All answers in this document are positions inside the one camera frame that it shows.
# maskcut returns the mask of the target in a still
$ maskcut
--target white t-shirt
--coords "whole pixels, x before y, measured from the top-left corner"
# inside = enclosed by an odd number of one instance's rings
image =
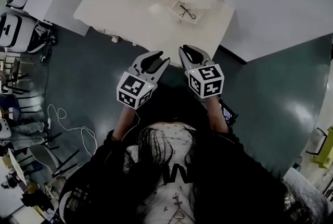
[[[138,212],[144,212],[149,208],[145,218],[147,224],[193,224],[194,217],[190,209],[189,195],[192,183],[184,183],[180,169],[184,168],[186,175],[185,156],[191,147],[192,136],[186,129],[192,127],[183,123],[156,123],[150,126],[156,129],[156,138],[160,145],[161,151],[166,145],[167,155],[173,150],[172,158],[169,162],[169,182],[164,184],[163,176],[155,191],[147,198],[138,208]],[[132,159],[138,160],[138,147],[136,145],[127,148]],[[128,170],[128,158],[124,162],[124,171]]]

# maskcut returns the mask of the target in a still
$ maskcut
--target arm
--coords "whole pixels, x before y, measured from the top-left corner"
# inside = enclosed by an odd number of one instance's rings
[[[213,131],[229,133],[229,128],[220,109],[217,96],[206,98],[210,128]]]
[[[121,141],[125,134],[130,130],[131,125],[133,124],[135,116],[135,109],[124,106],[123,111],[118,120],[117,126],[114,129],[112,139],[115,141]]]

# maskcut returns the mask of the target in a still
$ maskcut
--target person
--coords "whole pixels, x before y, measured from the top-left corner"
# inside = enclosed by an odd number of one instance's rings
[[[137,112],[124,106],[104,145],[65,184],[62,220],[315,223],[299,197],[244,152],[218,97],[206,106],[161,84]]]

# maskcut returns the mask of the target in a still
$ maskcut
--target gray floor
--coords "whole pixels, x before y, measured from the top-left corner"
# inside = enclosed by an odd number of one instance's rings
[[[67,118],[61,121],[65,127],[94,130],[101,145],[122,108],[116,100],[121,74],[146,50],[126,41],[114,44],[110,37],[93,29],[82,37],[59,28],[58,41],[49,64],[46,104],[67,111]],[[276,177],[283,176],[292,165],[313,130],[325,94],[330,54],[327,36],[245,66],[221,51],[214,57],[225,74],[224,102],[239,114],[235,134],[246,152]],[[39,62],[39,54],[31,58]],[[40,94],[46,75],[46,67],[37,64],[32,78]],[[169,67],[162,81],[172,86],[184,84],[182,69]],[[50,116],[52,134],[63,132],[56,140],[60,145],[57,155],[64,159],[80,149],[74,161],[87,162],[90,156],[83,148],[80,131],[64,131],[51,108]],[[93,152],[94,141],[86,133],[84,137]]]

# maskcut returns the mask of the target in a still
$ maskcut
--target black hair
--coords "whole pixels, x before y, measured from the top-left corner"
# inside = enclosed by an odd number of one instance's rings
[[[286,186],[249,157],[234,135],[188,132],[193,143],[185,163],[192,167],[194,182],[189,201],[195,223],[314,222],[310,209],[298,200],[286,209],[290,193]],[[162,167],[172,157],[167,148],[172,148],[166,140],[161,146],[156,130],[151,128],[140,133],[137,145],[137,162],[126,146],[119,144],[99,165],[94,163],[80,175],[65,208],[67,224],[144,223],[148,212],[137,209],[159,183]],[[130,160],[127,171],[123,169],[125,156]]]

